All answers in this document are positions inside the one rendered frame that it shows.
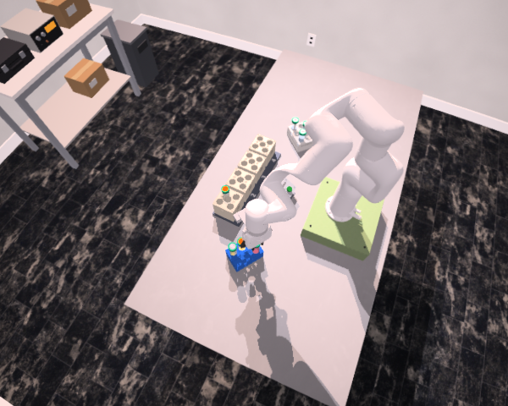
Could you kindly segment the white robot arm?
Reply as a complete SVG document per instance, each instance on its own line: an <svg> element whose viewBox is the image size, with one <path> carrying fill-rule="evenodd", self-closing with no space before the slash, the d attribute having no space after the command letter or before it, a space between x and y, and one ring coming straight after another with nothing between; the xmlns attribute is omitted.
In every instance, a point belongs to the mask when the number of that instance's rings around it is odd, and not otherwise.
<svg viewBox="0 0 508 406"><path fill-rule="evenodd" d="M289 174L305 184L318 185L348 156L353 142L339 122L344 117L366 140L362 137L355 157L345 164L334 199L331 196L326 202L327 214L337 222L353 217L361 220L355 204L362 196L379 203L389 194L404 168L388 149L403 135L405 127L365 89L356 88L321 107L306 121L312 147L298 163L277 167L265 178L260 187L263 200L251 200L234 214L237 223L245 224L243 234L263 236L269 223L287 222L296 215L295 205L281 184Z"/></svg>

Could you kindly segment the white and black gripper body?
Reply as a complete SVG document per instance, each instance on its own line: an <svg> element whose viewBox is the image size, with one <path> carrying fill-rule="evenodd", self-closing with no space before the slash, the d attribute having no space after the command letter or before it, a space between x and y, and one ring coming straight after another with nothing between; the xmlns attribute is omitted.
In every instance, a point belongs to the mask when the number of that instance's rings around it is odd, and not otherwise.
<svg viewBox="0 0 508 406"><path fill-rule="evenodd" d="M246 247L247 247L247 249L250 250L250 249L258 246L259 244L263 243L264 241L268 240L269 238L271 238L271 236L272 236L272 229L271 229L271 225L269 223L268 230L263 236L260 236L258 238L258 237L251 236L248 233L245 233L245 234L242 233L242 240L245 240Z"/></svg>

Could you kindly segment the white tube rack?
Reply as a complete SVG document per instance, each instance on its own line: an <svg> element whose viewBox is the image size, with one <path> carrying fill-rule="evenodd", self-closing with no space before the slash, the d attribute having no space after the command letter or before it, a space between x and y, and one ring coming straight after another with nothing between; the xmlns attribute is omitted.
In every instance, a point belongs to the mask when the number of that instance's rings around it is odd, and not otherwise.
<svg viewBox="0 0 508 406"><path fill-rule="evenodd" d="M295 147L297 152L310 149L312 147L312 145L313 145L313 141L312 141L312 139L310 139L308 134L306 134L306 138L304 139L304 142L299 142L298 141L299 131L300 131L300 129L302 129L303 122L298 123L298 125L299 126L297 126L297 130L295 130L295 131L291 130L291 125L288 126L288 128L287 128L287 135L288 135L291 143L293 144L293 146ZM293 134L293 135L291 135L291 134ZM298 145L296 143L298 143Z"/></svg>

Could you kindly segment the blue tube rack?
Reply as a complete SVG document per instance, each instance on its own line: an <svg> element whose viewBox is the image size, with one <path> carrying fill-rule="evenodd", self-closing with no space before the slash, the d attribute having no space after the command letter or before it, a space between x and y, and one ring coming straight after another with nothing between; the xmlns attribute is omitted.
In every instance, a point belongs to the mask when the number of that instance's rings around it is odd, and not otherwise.
<svg viewBox="0 0 508 406"><path fill-rule="evenodd" d="M233 265L234 269L236 270L236 272L238 272L239 270L243 269L244 267L250 265L252 262L263 257L263 250L262 250L261 246L260 246L260 250L257 254L253 253L252 249L249 250L246 248L245 250L239 250L238 245L237 245L237 254L236 255L231 255L229 253L229 249L226 249L225 252L226 252L226 255L228 256L231 264Z"/></svg>

